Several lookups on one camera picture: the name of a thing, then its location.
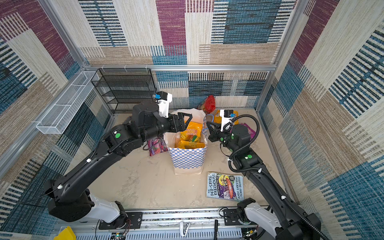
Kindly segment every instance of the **striped fabric wall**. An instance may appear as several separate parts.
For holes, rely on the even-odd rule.
[[[256,107],[268,72],[152,71],[157,89],[172,94],[170,109],[196,108],[215,96],[217,108]]]
[[[37,0],[0,0],[0,155],[78,70]],[[18,205],[39,197],[45,180],[89,154],[109,120],[91,92],[63,135],[38,134],[0,180],[0,239],[41,240],[56,219],[47,208]],[[35,205],[45,206],[48,198]]]
[[[310,0],[260,110],[331,239],[384,239],[384,1]]]
[[[41,196],[43,183],[56,179],[79,164],[96,147],[110,115],[92,90],[62,135],[39,133],[16,164],[0,181],[0,239],[44,239],[57,219],[45,207],[51,200]]]
[[[78,70],[37,0],[0,0],[0,155]]]
[[[53,0],[91,65],[271,64],[296,0]]]

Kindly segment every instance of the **blue checkered bag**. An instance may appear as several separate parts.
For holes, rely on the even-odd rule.
[[[197,109],[180,109],[176,112],[192,113],[193,122],[200,122],[203,119],[203,129],[202,129],[202,142],[205,143],[204,148],[196,149],[181,149],[177,147],[168,147],[168,152],[172,159],[173,166],[175,167],[175,174],[200,174],[203,169],[203,164],[205,160],[205,154],[207,152],[207,140],[208,140],[208,128],[207,122],[205,119],[205,113],[202,110]],[[172,134],[166,133],[164,139],[167,145],[170,144],[171,137],[179,138],[180,133]]]

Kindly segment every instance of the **red bag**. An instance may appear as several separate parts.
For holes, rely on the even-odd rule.
[[[215,97],[209,95],[204,101],[202,101],[197,107],[199,110],[203,110],[205,114],[210,114],[216,109]]]

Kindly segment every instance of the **wire mesh basket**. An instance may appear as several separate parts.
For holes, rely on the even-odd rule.
[[[94,71],[80,73],[63,95],[43,116],[36,128],[43,134],[63,134],[73,117],[93,89]]]
[[[98,78],[92,83],[112,113],[131,113],[133,106],[142,101],[154,101],[155,83],[150,69],[106,68],[98,69]]]

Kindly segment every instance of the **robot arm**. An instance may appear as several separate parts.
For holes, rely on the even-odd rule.
[[[320,234],[309,226],[311,224],[319,230],[321,227],[319,218],[315,214],[308,215],[276,183],[261,158],[249,147],[251,137],[247,127],[240,124],[232,127],[233,122],[241,117],[252,117],[258,125],[257,119],[250,115],[233,118],[232,110],[221,110],[220,115],[222,124],[207,122],[210,131],[209,140],[220,141],[224,147],[233,152],[232,159],[231,157],[228,159],[230,169],[241,172],[247,177],[274,211],[271,213],[261,208],[253,199],[246,199],[237,205],[240,223],[255,222],[276,239],[319,239]],[[231,162],[238,170],[232,168]]]
[[[66,175],[45,182],[45,193],[52,198],[49,213],[64,221],[73,222],[82,217],[102,219],[116,228],[126,222],[126,214],[119,202],[108,202],[90,194],[88,186],[107,168],[139,148],[145,141],[166,132],[184,131],[192,119],[191,114],[168,114],[159,106],[168,107],[172,95],[159,92],[159,104],[142,102],[133,107],[132,117],[114,126],[98,143],[95,150]]]

